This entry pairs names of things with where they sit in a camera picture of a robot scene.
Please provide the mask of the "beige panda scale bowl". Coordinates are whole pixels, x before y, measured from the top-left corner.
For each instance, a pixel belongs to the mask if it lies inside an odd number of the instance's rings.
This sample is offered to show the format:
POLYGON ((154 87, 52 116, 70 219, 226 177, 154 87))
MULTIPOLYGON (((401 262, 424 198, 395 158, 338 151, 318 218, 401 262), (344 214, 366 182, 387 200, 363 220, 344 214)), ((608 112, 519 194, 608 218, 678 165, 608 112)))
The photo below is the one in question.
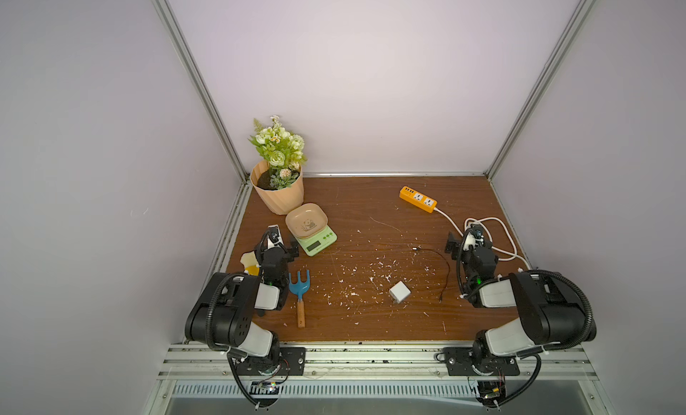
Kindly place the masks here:
POLYGON ((295 238, 310 238, 328 226, 328 216, 319 205, 310 202, 289 212, 285 222, 295 238))

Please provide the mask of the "white USB charger adapter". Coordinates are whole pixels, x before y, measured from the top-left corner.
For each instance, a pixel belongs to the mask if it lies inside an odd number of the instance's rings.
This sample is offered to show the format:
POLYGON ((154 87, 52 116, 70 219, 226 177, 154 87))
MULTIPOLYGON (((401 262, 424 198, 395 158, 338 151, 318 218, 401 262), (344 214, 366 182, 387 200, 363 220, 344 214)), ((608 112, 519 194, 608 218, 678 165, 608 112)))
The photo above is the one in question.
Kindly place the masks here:
POLYGON ((389 290, 389 294, 395 304, 402 304, 411 295, 411 290, 403 281, 398 281, 389 290))

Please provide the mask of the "orange power strip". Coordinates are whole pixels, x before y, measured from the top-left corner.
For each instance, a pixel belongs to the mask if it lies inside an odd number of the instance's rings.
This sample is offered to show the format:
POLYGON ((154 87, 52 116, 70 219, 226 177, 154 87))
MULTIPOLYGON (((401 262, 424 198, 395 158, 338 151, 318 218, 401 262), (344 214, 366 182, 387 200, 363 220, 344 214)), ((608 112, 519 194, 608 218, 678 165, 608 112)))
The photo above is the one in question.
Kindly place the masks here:
POLYGON ((434 199, 408 186, 403 186, 400 189, 399 198, 427 213, 433 213, 437 207, 437 202, 434 199))

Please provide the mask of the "green electronic kitchen scale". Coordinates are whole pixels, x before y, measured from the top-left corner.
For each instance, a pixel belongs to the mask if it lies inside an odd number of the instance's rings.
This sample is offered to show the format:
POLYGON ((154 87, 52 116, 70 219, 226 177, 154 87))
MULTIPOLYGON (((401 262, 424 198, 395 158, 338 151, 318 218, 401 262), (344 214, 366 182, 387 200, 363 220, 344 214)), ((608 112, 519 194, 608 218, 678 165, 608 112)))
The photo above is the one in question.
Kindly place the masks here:
POLYGON ((304 252, 308 256, 313 257, 329 246, 335 244, 338 240, 338 237, 329 226, 325 226, 322 230, 312 234, 312 236, 297 237, 296 240, 304 252))

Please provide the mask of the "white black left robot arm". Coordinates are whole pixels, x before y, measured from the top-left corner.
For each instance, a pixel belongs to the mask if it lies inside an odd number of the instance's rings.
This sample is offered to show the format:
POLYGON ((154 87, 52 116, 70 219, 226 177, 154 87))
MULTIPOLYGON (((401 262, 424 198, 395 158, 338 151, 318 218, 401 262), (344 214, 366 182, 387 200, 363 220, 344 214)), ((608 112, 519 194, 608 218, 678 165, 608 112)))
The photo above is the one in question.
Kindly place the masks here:
POLYGON ((289 264, 299 256, 299 244, 257 246, 257 275, 246 272, 212 275, 187 317, 189 341, 225 352, 230 358, 268 366, 280 359, 276 333, 253 322, 256 311, 280 311, 289 295, 289 264))

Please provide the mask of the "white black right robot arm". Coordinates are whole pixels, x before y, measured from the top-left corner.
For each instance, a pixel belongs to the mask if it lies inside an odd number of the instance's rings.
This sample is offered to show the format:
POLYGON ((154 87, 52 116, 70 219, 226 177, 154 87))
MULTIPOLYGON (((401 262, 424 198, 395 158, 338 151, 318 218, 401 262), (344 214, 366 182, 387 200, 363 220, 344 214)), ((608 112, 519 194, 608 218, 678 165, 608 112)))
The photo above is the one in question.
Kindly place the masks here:
POLYGON ((558 272, 534 269, 496 274, 499 258, 479 227, 448 234, 445 252, 456 263, 461 296, 475 308, 515 308, 517 318, 482 330, 470 351, 474 365, 566 350, 595 339, 590 299, 558 272))

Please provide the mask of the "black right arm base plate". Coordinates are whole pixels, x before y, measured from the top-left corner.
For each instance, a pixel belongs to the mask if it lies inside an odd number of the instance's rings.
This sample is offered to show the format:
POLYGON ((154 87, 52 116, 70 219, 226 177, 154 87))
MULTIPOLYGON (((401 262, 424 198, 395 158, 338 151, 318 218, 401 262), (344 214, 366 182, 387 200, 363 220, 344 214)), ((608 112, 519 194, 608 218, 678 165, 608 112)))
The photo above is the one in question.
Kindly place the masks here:
POLYGON ((516 377, 520 375, 515 358, 478 354, 473 348, 445 347, 435 355, 435 360, 446 366, 450 376, 516 377))

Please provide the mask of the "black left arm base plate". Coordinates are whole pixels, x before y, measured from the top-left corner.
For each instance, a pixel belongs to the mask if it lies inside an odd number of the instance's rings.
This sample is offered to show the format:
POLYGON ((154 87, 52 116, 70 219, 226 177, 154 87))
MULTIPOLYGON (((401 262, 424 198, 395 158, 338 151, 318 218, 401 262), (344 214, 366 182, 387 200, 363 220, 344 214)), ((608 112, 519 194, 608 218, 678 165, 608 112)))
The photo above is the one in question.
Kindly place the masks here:
POLYGON ((236 362, 236 370, 241 376, 268 377, 276 374, 281 376, 303 376, 307 349, 305 347, 282 347, 271 351, 264 357, 248 356, 243 361, 236 362))

